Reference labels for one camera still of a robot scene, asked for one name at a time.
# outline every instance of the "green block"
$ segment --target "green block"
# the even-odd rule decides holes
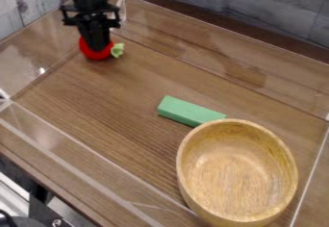
[[[209,110],[171,96],[165,96],[158,106],[158,113],[192,127],[197,127],[206,122],[226,118],[224,113]]]

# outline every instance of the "wooden plank wall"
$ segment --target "wooden plank wall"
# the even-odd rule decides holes
[[[67,0],[0,0],[0,39],[55,10]]]

